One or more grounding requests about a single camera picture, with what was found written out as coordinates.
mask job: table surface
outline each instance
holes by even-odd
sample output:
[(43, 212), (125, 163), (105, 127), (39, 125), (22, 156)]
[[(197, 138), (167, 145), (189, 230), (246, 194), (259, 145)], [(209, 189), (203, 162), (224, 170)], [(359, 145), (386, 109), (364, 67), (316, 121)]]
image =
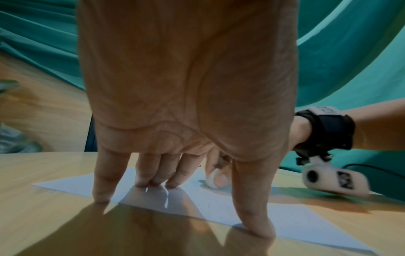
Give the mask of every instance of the table surface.
[[(0, 255), (370, 255), (276, 238), (222, 224), (32, 186), (93, 171), (97, 153), (0, 155)], [(134, 166), (133, 154), (129, 166)], [(279, 170), (274, 185), (380, 256), (404, 255), (405, 204), (372, 195), (345, 198), (304, 188), (300, 174)]]

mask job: white paper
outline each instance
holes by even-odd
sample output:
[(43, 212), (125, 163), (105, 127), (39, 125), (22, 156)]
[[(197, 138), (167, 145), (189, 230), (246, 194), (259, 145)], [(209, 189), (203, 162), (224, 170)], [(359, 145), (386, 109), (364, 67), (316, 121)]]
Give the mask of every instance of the white paper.
[[(93, 177), (93, 174), (88, 174), (42, 182), (35, 186), (91, 197)], [(179, 188), (169, 191), (163, 186), (137, 188), (134, 187), (134, 182), (135, 168), (128, 168), (111, 201), (229, 226), (240, 226), (241, 221), (233, 207), (230, 188), (220, 190), (208, 188), (205, 185), (205, 173), (202, 170), (197, 170)], [(279, 202), (267, 205), (269, 217), (274, 223), (278, 237), (352, 250), (372, 251), (300, 204), (295, 198), (282, 195), (277, 187), (272, 187), (271, 198), (272, 202)]]

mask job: green backdrop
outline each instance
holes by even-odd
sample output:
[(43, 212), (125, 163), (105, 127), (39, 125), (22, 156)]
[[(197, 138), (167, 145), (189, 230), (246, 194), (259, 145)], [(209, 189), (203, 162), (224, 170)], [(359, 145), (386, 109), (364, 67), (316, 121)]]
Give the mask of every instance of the green backdrop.
[[(0, 49), (84, 89), (76, 0), (0, 0)], [(301, 0), (297, 106), (342, 110), (405, 97), (405, 0)], [(405, 152), (335, 151), (333, 163), (405, 174)], [(282, 168), (300, 171), (295, 153)], [(374, 191), (405, 200), (405, 180), (364, 167)]]

